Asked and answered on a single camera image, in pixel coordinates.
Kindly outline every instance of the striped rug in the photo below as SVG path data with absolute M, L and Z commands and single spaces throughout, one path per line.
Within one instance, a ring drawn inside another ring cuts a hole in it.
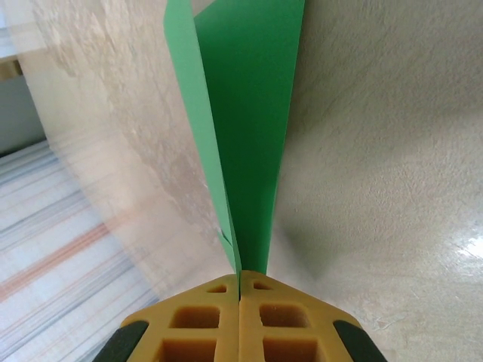
M 158 301 L 47 142 L 0 158 L 0 360 L 91 361 Z

